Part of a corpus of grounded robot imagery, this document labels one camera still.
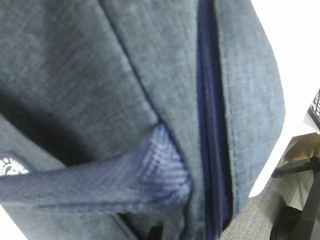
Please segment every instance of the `zipper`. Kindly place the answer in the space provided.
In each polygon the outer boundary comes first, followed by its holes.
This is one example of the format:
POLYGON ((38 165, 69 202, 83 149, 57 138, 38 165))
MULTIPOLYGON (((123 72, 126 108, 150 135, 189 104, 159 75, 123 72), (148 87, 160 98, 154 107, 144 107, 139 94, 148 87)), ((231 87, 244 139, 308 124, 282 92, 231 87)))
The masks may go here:
POLYGON ((208 240, 221 236, 231 218, 231 175, 213 0, 199 0, 197 91, 208 240))

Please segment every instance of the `logo patch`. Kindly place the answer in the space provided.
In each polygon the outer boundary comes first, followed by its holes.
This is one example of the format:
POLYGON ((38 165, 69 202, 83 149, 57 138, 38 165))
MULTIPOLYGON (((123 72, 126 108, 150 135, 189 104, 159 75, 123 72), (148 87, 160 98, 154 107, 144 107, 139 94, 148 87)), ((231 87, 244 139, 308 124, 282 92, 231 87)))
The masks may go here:
POLYGON ((0 177, 28 173, 27 167, 17 157, 8 154, 0 155, 0 177))

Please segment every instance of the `gray backpack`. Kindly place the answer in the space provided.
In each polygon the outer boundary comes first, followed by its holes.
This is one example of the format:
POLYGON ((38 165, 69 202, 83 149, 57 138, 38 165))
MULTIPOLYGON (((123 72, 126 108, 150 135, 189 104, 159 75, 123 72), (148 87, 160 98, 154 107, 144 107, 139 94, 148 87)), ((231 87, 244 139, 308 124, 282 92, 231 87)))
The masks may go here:
POLYGON ((250 0, 0 3, 0 204, 29 240, 212 240, 281 133, 250 0))

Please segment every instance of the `floor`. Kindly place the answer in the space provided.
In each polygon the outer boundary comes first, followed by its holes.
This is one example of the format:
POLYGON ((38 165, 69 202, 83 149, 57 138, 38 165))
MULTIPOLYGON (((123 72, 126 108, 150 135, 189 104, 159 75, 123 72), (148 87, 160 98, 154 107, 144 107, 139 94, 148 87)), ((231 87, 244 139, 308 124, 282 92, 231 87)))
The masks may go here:
POLYGON ((260 195, 248 200, 245 210, 223 232, 221 240, 269 240, 282 206, 286 204, 302 210, 312 183, 311 171, 271 178, 260 195))

